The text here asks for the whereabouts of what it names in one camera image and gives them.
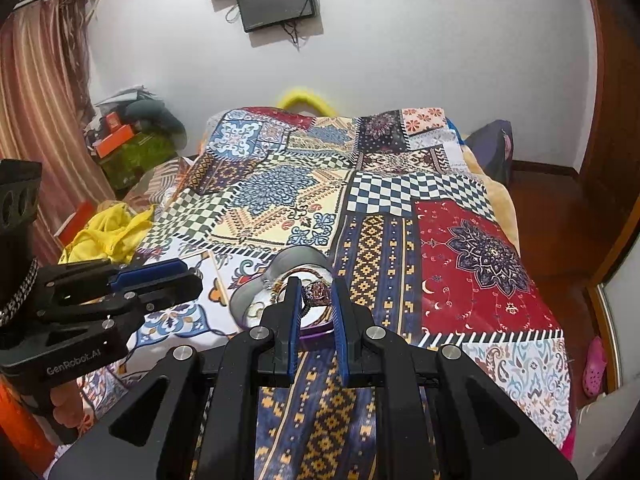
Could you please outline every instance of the metal screw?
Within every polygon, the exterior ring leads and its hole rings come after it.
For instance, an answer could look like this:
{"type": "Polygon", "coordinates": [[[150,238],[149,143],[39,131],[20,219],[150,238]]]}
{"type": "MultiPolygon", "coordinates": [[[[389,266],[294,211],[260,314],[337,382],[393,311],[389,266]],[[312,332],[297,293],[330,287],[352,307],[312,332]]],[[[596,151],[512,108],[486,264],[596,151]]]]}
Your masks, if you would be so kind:
{"type": "Polygon", "coordinates": [[[446,345],[442,349],[442,355],[447,359],[456,360],[462,355],[462,350],[455,345],[446,345]]]}
{"type": "Polygon", "coordinates": [[[269,329],[265,326],[254,326],[251,330],[249,330],[249,335],[252,339],[264,339],[269,335],[269,329]]]}
{"type": "Polygon", "coordinates": [[[365,333],[370,339],[382,339],[386,334],[385,329],[377,325],[370,326],[365,333]]]}
{"type": "Polygon", "coordinates": [[[178,359],[178,361],[185,361],[192,355],[193,348],[187,345],[178,346],[178,348],[174,350],[174,358],[178,359]]]}

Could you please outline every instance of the patchwork bedspread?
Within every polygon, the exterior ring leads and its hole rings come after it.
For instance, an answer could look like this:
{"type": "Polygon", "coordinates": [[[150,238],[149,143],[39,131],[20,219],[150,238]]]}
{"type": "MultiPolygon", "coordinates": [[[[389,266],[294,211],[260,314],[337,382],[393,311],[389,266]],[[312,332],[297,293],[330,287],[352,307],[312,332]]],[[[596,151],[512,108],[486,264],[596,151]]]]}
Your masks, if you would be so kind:
{"type": "MultiPolygon", "coordinates": [[[[351,299],[409,343],[453,343],[561,446],[571,425],[562,329],[502,232],[440,108],[311,118],[275,108],[213,117],[205,149],[139,247],[204,275],[198,300],[146,316],[122,362],[79,380],[84,430],[171,346],[238,332],[228,298],[284,247],[327,255],[351,299]]],[[[343,389],[331,350],[260,395],[257,479],[369,479],[373,390],[343,389]]]]}

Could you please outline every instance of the doorframe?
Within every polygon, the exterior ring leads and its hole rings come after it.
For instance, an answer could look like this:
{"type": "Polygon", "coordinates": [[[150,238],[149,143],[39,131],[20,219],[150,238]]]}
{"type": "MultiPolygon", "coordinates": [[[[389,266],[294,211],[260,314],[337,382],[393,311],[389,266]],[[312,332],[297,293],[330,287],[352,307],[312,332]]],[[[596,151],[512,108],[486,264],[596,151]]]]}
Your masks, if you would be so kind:
{"type": "Polygon", "coordinates": [[[639,234],[640,197],[636,199],[636,203],[631,210],[629,218],[626,219],[620,236],[618,236],[609,253],[605,256],[598,270],[596,270],[588,281],[585,290],[586,295],[591,300],[600,338],[602,339],[605,352],[609,357],[607,363],[607,389],[609,393],[622,386],[622,370],[620,367],[620,352],[618,350],[616,329],[613,326],[611,312],[607,304],[607,297],[604,293],[604,286],[620,268],[620,265],[624,262],[626,255],[631,250],[631,247],[633,247],[639,234]]]}

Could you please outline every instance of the blue gripper pad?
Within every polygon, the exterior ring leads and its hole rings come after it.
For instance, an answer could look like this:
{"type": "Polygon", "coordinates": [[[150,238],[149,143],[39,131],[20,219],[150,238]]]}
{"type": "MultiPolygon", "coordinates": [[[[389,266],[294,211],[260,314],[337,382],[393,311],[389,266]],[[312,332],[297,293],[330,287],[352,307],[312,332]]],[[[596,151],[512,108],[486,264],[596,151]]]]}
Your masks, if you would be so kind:
{"type": "Polygon", "coordinates": [[[338,375],[340,375],[342,386],[346,387],[347,384],[349,384],[349,351],[336,280],[331,284],[331,304],[331,319],[334,322],[335,355],[338,361],[338,375]]]}
{"type": "Polygon", "coordinates": [[[289,332],[289,363],[287,373],[291,384],[296,380],[298,370],[298,338],[300,337],[300,323],[302,322],[302,282],[298,280],[294,297],[293,316],[291,316],[291,330],[289,332]]]}
{"type": "Polygon", "coordinates": [[[116,279],[111,282],[111,290],[119,292],[125,288],[129,288],[143,283],[170,278],[187,272],[189,267],[180,258],[158,262],[148,266],[138,267],[137,269],[123,270],[116,279]]]}

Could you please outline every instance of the blue mandala pattern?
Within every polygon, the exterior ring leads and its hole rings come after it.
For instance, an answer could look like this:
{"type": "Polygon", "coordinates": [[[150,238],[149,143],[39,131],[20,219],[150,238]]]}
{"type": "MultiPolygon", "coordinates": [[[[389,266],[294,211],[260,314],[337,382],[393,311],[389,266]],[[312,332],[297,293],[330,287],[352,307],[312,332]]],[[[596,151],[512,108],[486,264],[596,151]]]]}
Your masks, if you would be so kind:
{"type": "Polygon", "coordinates": [[[347,135],[346,130],[340,130],[330,124],[329,126],[318,127],[312,126],[307,131],[309,137],[315,139],[324,140],[324,142],[330,142],[332,144],[346,144],[351,139],[347,135]]]}
{"type": "Polygon", "coordinates": [[[136,348],[162,342],[170,335],[188,338],[210,331],[204,308],[190,301],[148,314],[144,325],[136,332],[136,348]]]}
{"type": "Polygon", "coordinates": [[[252,216],[264,213],[272,205],[294,206],[302,189],[318,184],[308,168],[277,166],[252,175],[238,185],[229,207],[247,207],[252,216]]]}
{"type": "Polygon", "coordinates": [[[222,121],[212,134],[209,147],[227,158],[245,158],[254,152],[261,128],[260,121],[222,121]]]}
{"type": "Polygon", "coordinates": [[[312,245],[327,246],[329,245],[329,237],[334,229],[335,214],[316,213],[314,215],[313,229],[301,229],[295,226],[291,230],[291,235],[287,240],[287,245],[312,245]]]}
{"type": "Polygon", "coordinates": [[[467,220],[450,227],[447,245],[458,253],[456,265],[476,275],[480,287],[497,286],[508,298],[516,290],[529,292],[529,276],[516,252],[500,238],[489,236],[467,220]]]}

